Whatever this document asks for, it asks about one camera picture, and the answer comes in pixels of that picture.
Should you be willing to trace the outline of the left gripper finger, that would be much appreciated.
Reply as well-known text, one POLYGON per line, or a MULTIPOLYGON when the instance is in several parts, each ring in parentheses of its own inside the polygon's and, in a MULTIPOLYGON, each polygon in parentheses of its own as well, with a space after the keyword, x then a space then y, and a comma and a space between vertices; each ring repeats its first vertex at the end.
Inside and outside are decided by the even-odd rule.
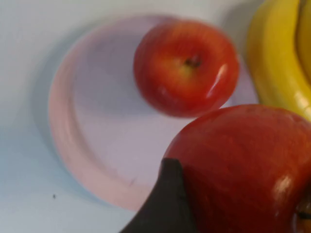
POLYGON ((177 159, 164 158, 150 195, 122 233, 196 233, 177 159))

